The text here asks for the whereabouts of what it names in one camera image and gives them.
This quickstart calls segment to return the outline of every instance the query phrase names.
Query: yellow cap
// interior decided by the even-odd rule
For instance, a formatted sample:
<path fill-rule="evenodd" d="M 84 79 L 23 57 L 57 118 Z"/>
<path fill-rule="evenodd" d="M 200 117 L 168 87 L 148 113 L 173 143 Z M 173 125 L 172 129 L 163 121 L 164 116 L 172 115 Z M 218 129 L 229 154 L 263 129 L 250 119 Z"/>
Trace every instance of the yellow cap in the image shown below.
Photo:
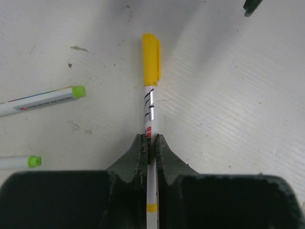
<path fill-rule="evenodd" d="M 155 35 L 142 35 L 144 86 L 157 86 L 161 78 L 160 41 Z"/>

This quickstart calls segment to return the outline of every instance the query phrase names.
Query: yellow marker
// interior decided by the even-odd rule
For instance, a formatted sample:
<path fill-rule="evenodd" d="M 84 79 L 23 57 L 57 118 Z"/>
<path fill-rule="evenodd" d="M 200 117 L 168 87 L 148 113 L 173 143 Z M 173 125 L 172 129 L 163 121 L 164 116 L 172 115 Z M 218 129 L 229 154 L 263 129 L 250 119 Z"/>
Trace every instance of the yellow marker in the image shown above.
<path fill-rule="evenodd" d="M 157 85 L 161 77 L 160 42 L 153 34 L 143 34 L 143 70 L 145 134 L 147 137 L 147 192 L 146 192 L 146 227 L 158 228 L 157 204 L 157 166 L 152 145 L 158 133 L 157 125 Z"/>

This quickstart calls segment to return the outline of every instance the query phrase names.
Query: white table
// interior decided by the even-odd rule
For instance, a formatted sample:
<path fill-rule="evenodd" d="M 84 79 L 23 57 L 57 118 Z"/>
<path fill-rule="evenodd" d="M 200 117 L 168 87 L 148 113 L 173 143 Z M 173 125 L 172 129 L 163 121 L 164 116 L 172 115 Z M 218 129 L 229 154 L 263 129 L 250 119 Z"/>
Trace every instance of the white table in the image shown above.
<path fill-rule="evenodd" d="M 0 99 L 79 84 L 87 97 L 1 117 L 0 156 L 41 155 L 46 170 L 116 161 L 143 132 L 141 35 L 151 32 L 171 149 L 200 173 L 281 176 L 302 205 L 305 1 L 264 0 L 250 18 L 244 1 L 2 0 Z"/>

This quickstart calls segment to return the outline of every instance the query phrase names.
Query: pen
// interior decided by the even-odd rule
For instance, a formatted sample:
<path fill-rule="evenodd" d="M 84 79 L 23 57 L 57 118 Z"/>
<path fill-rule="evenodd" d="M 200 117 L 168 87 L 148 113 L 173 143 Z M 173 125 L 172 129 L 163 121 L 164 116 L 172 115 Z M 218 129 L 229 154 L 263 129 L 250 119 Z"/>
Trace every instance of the pen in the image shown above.
<path fill-rule="evenodd" d="M 0 170 L 34 168 L 41 165 L 40 156 L 10 156 L 0 157 Z"/>
<path fill-rule="evenodd" d="M 152 145 L 158 133 L 157 125 L 157 85 L 161 77 L 160 42 L 153 34 L 142 35 L 145 134 L 147 137 L 147 193 L 146 227 L 158 228 L 157 167 Z"/>
<path fill-rule="evenodd" d="M 38 107 L 78 99 L 86 96 L 84 86 L 71 86 L 55 91 L 35 94 L 0 104 L 0 116 L 27 111 Z"/>

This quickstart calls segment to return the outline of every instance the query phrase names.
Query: black object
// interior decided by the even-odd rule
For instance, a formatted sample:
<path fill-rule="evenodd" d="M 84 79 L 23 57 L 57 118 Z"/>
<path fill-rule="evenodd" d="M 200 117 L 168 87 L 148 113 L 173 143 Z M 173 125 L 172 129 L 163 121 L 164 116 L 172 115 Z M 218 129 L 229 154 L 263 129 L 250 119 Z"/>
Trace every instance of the black object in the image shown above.
<path fill-rule="evenodd" d="M 262 1 L 263 0 L 246 0 L 246 2 L 244 3 L 244 9 L 246 10 L 246 12 L 244 13 L 244 15 L 246 17 L 250 17 Z"/>
<path fill-rule="evenodd" d="M 200 175 L 163 135 L 155 141 L 161 229 L 303 229 L 288 184 L 274 176 Z M 146 138 L 104 171 L 20 172 L 0 191 L 0 229 L 146 228 Z"/>

